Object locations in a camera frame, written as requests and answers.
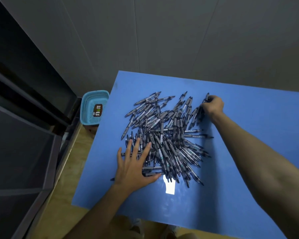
blue plastic basket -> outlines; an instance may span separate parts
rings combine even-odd
[[[94,117],[93,110],[96,104],[106,107],[110,94],[106,90],[90,91],[84,94],[81,102],[80,121],[83,125],[97,125],[101,121],[101,116]]]

blue mat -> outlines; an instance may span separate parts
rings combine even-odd
[[[299,93],[265,88],[189,80],[120,71],[96,133],[72,204],[92,208],[112,185],[116,153],[125,148],[121,135],[129,122],[124,115],[133,104],[153,92],[173,96],[162,110],[171,109],[188,91],[193,109],[207,92],[220,96],[224,112],[243,129],[258,137],[299,168]],[[212,140],[192,139],[204,145],[212,158],[195,172],[202,186],[191,181],[188,189],[180,179],[175,194],[165,192],[161,177],[133,193],[118,214],[199,229],[239,238],[285,238],[271,218],[256,204],[214,125],[202,126]]]

basket label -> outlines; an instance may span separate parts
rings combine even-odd
[[[102,115],[103,111],[103,105],[102,104],[96,104],[93,109],[93,116],[94,117],[100,117]]]

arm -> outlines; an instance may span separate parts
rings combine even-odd
[[[299,238],[299,169],[223,113],[210,96],[202,107],[216,126],[255,201],[287,238]]]
[[[119,149],[114,184],[64,238],[94,239],[101,237],[126,198],[134,191],[155,182],[160,177],[160,174],[151,177],[142,175],[143,163],[150,151],[151,143],[147,144],[140,159],[136,160],[139,143],[140,139],[138,138],[130,157],[132,140],[129,141],[125,152],[125,160],[121,157],[122,149]]]

pile of pens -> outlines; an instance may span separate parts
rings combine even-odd
[[[174,179],[177,183],[179,183],[179,177],[182,176],[188,188],[191,178],[204,185],[191,166],[200,167],[199,162],[203,161],[202,157],[210,156],[202,146],[186,139],[189,137],[212,138],[207,134],[195,135],[202,129],[191,130],[195,124],[203,120],[204,110],[199,106],[192,111],[193,97],[190,96],[186,101],[183,100],[187,94],[185,92],[180,96],[172,110],[161,112],[161,109],[175,96],[158,98],[160,93],[155,92],[134,104],[138,106],[125,115],[125,117],[131,117],[121,140],[130,127],[132,129],[138,128],[135,136],[131,132],[131,135],[127,135],[125,140],[127,146],[128,141],[132,139],[133,150],[137,138],[140,138],[138,157],[140,157],[147,143],[152,142],[151,150],[143,164],[142,174],[144,176],[161,173],[166,176],[168,181]],[[209,93],[203,100],[204,102],[210,102]]]

